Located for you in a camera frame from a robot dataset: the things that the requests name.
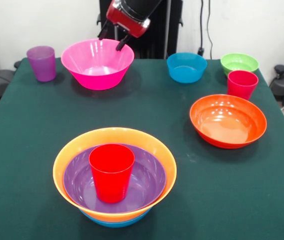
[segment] green tablecloth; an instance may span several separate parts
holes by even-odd
[[[268,128],[242,149],[204,142],[188,118],[198,98],[226,93],[219,61],[182,85],[163,60],[135,60],[117,87],[82,88],[61,66],[57,79],[35,80],[27,60],[0,102],[0,240],[283,240],[284,117],[260,82],[252,102]],[[59,150],[92,129],[129,127],[154,135],[172,151],[177,181],[140,222],[99,226],[57,192],[52,168]]]

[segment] blue bowl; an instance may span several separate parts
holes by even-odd
[[[133,218],[129,221],[120,221],[120,222],[107,222],[107,221],[99,221],[91,216],[88,216],[86,213],[84,213],[83,211],[82,214],[84,214],[86,217],[88,217],[90,220],[92,220],[93,222],[102,225],[104,227],[108,227],[108,228],[123,228],[123,227],[127,227],[129,225],[132,225],[136,222],[138,222],[140,219],[142,219],[152,208],[150,208],[149,210],[147,210],[145,213],[143,213],[142,215]]]
[[[182,84],[201,79],[207,67],[207,61],[203,57],[190,52],[175,53],[166,62],[171,78]]]

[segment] red cup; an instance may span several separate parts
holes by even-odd
[[[227,76],[227,94],[249,100],[257,83],[258,77],[249,71],[232,71]]]
[[[96,147],[89,155],[89,164],[97,197],[113,204],[123,200],[134,165],[134,153],[120,144]]]

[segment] yellow bowl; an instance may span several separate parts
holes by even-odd
[[[163,193],[154,203],[136,211],[124,213],[104,213],[92,211],[79,206],[70,199],[64,189],[63,184],[63,176],[68,163],[76,155],[88,148],[109,143],[121,143],[137,146],[152,153],[161,162],[166,172],[166,185]],[[176,173],[177,169],[175,159],[170,150],[160,140],[145,132],[124,127],[96,129],[74,138],[58,153],[53,167],[53,178],[56,188],[69,203],[78,207],[80,210],[99,221],[110,223],[124,222],[134,219],[162,201],[171,191],[176,180]]]

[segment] magenta bowl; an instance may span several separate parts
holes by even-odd
[[[110,89],[120,83],[134,60],[128,45],[116,51],[118,43],[112,39],[77,42],[62,53],[62,64],[83,87]]]

